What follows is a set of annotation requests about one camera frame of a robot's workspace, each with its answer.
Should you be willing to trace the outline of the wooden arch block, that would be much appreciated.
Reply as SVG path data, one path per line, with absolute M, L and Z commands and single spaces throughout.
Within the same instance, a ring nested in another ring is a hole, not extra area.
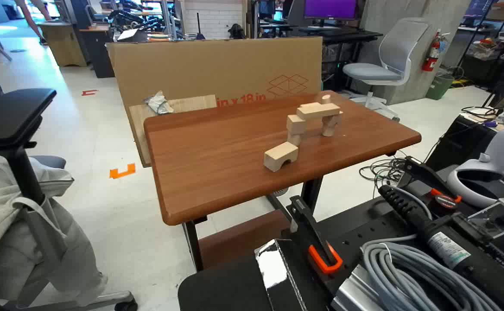
M 264 152 L 264 167 L 272 172 L 279 171 L 284 165 L 297 160 L 299 148 L 290 142 L 282 143 Z

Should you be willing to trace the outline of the short rectangular wooden block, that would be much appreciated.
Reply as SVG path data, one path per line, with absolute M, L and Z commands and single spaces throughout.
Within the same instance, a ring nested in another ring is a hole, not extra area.
M 301 135 L 306 132 L 307 122 L 297 114 L 287 116 L 286 128 L 289 135 Z

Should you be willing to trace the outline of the long rectangular wooden block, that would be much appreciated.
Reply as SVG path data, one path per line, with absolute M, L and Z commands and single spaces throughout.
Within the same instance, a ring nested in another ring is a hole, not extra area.
M 319 104 L 317 102 L 301 105 L 296 110 L 297 116 L 303 120 L 312 120 L 340 114 L 340 107 L 335 104 Z

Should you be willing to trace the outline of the wooden bridge support block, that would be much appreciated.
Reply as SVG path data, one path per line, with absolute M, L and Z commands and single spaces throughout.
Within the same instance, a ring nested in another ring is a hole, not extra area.
M 342 120 L 343 112 L 339 112 L 338 114 L 325 116 L 322 118 L 323 127 L 322 127 L 322 135 L 323 136 L 333 136 L 336 130 L 336 126 L 340 124 Z

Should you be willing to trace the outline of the large cardboard box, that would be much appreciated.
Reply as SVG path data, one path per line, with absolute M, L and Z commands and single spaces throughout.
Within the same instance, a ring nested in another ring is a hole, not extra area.
M 106 44 L 143 167 L 143 105 L 161 91 L 167 100 L 214 96 L 219 108 L 322 89 L 321 37 Z

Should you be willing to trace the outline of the black clamp with orange grip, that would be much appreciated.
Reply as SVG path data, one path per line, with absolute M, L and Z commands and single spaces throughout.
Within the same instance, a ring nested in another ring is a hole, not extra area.
M 455 194 L 447 183 L 425 163 L 412 156 L 406 156 L 402 169 L 413 180 L 420 181 L 430 187 L 430 195 L 447 213 L 455 211 L 457 205 L 461 203 L 462 197 Z
M 300 196 L 293 196 L 287 209 L 292 219 L 291 232 L 300 236 L 299 240 L 305 244 L 313 267 L 327 276 L 339 272 L 343 267 L 343 260 L 321 234 L 311 208 Z

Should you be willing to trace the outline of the crumpled grey cloth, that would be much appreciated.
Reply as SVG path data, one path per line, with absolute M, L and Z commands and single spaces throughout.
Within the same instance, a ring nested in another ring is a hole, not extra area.
M 147 104 L 147 106 L 149 106 L 149 108 L 157 115 L 174 113 L 174 108 L 165 98 L 163 91 L 159 91 L 155 95 L 146 98 L 144 103 Z

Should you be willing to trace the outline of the glossy black box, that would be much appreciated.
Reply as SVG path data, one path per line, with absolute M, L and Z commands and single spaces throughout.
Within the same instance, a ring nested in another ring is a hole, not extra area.
M 254 258 L 272 311 L 300 309 L 283 252 L 289 242 L 288 239 L 272 239 L 254 250 Z

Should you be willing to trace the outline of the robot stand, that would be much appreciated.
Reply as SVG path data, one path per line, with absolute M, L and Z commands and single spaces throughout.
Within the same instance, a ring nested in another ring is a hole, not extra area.
M 424 163 L 446 183 L 450 172 L 468 159 L 478 158 L 497 132 L 481 122 L 466 126 L 458 117 Z M 404 173 L 403 163 L 404 158 L 397 159 L 391 168 Z M 430 205 L 430 187 L 406 173 L 394 187 L 421 199 L 434 219 L 447 214 Z M 461 202 L 468 207 L 463 211 L 467 217 L 483 210 Z M 291 241 L 283 252 L 299 311 L 390 311 L 368 274 L 362 246 L 372 240 L 412 235 L 414 229 L 381 195 L 317 222 L 323 237 L 343 260 L 336 274 L 327 276 L 313 267 L 305 244 L 291 228 L 278 238 Z M 181 311 L 272 311 L 254 252 L 186 278 L 178 288 L 178 299 Z

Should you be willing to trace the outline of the orange floor tape mark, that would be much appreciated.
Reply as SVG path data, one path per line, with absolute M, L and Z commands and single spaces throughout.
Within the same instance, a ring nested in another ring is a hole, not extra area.
M 130 163 L 126 165 L 126 168 L 122 169 L 121 171 L 118 168 L 110 169 L 108 177 L 110 179 L 119 179 L 129 175 L 133 175 L 135 174 L 135 172 L 136 172 L 135 163 Z

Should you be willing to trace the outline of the black computer desk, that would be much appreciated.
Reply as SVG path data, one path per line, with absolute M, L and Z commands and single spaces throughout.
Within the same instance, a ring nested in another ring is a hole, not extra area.
M 382 38 L 381 33 L 350 26 L 315 27 L 262 23 L 257 38 L 322 37 L 321 81 L 323 90 L 342 91 L 351 86 L 351 78 L 342 69 L 356 63 L 368 42 Z

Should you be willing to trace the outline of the monitor with purple screen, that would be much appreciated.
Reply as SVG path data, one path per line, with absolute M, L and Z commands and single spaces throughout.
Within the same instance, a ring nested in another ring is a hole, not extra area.
M 327 20 L 350 21 L 358 17 L 357 0 L 304 0 L 304 19 L 319 20 L 318 28 L 326 28 Z

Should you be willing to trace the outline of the white mesh office chair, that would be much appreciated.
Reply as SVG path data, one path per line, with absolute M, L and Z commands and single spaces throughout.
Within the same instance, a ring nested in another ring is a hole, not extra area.
M 392 120 L 400 117 L 386 105 L 387 100 L 374 96 L 375 86 L 402 86 L 411 74 L 411 55 L 429 24 L 424 19 L 403 18 L 385 35 L 378 49 L 380 65 L 372 63 L 350 63 L 342 72 L 353 79 L 366 83 L 370 88 L 363 96 L 352 97 L 357 104 L 373 111 L 385 111 Z

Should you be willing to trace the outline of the green waste bin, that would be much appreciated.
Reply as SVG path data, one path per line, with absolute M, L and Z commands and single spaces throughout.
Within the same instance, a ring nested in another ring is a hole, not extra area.
M 449 73 L 437 73 L 425 97 L 431 100 L 440 100 L 453 84 L 454 77 Z

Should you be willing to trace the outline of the red fire extinguisher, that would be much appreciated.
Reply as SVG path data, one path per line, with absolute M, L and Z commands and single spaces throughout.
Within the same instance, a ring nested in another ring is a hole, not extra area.
M 447 36 L 449 34 L 450 33 L 441 33 L 440 29 L 437 30 L 437 33 L 435 34 L 435 37 L 431 42 L 429 50 L 426 54 L 425 61 L 423 62 L 422 65 L 423 71 L 432 72 L 433 69 L 435 69 L 435 66 L 440 58 L 440 55 L 447 48 L 448 45 Z

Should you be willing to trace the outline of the light wooden cabinet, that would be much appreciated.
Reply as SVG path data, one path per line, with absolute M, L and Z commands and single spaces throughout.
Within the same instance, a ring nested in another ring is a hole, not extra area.
M 44 22 L 38 26 L 59 67 L 86 67 L 88 65 L 72 24 Z

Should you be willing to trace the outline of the black office chair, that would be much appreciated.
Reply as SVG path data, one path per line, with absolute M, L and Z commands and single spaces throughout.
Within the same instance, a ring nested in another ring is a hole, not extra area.
M 42 252 L 41 267 L 33 270 L 17 300 L 0 299 L 0 311 L 89 311 L 108 305 L 114 311 L 137 311 L 139 306 L 129 291 L 106 295 L 104 291 L 88 305 L 80 306 L 74 295 L 57 291 L 45 278 L 60 264 L 66 252 L 66 243 L 54 229 L 58 223 L 50 203 L 43 193 L 30 158 L 43 165 L 66 169 L 61 157 L 34 156 L 27 150 L 34 148 L 33 135 L 42 122 L 42 113 L 53 101 L 56 91 L 52 89 L 16 90 L 0 96 L 0 157 L 5 158 L 21 191 L 17 202 L 21 215 Z

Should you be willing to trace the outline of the grey hooded garment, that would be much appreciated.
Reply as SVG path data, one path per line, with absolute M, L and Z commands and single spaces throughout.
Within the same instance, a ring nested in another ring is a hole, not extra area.
M 108 278 L 96 264 L 90 240 L 72 215 L 55 200 L 64 195 L 74 179 L 63 168 L 43 165 L 35 158 L 30 163 L 54 212 L 59 228 L 54 229 L 66 244 L 57 268 L 45 278 L 57 291 L 74 295 L 80 306 L 88 305 L 104 291 Z M 42 252 L 21 215 L 17 198 L 21 191 L 5 158 L 0 157 L 0 299 L 17 300 L 29 276 L 44 261 Z

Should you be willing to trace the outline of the hand controller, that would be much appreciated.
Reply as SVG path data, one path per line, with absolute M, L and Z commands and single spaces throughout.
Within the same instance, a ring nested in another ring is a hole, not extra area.
M 480 209 L 504 199 L 504 130 L 497 132 L 478 158 L 468 159 L 447 176 L 451 193 Z

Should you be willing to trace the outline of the clear plastic case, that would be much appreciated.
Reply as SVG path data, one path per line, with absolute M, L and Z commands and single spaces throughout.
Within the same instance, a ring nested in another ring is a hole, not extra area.
M 504 238 L 504 197 L 467 217 L 467 222 L 490 240 Z

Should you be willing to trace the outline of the person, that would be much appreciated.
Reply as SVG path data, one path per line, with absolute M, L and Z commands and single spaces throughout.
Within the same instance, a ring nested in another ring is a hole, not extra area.
M 47 46 L 48 43 L 41 34 L 41 32 L 39 31 L 37 24 L 33 20 L 33 17 L 31 16 L 31 12 L 29 11 L 25 0 L 13 0 L 13 1 L 15 2 L 15 4 L 17 4 L 17 6 L 19 6 L 19 8 L 21 8 L 21 11 L 23 13 L 25 20 L 27 21 L 27 24 L 37 34 L 37 37 L 39 38 L 39 43 L 41 45 Z M 44 19 L 47 22 L 53 20 L 42 0 L 29 0 L 29 1 L 33 4 L 33 6 L 35 6 L 39 10 L 39 12 L 43 15 Z

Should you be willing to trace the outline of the black metal shelf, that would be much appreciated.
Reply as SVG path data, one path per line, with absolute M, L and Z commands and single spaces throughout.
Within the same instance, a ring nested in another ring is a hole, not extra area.
M 504 0 L 469 0 L 456 37 L 466 33 L 465 47 L 453 73 L 488 91 L 488 106 L 504 86 Z

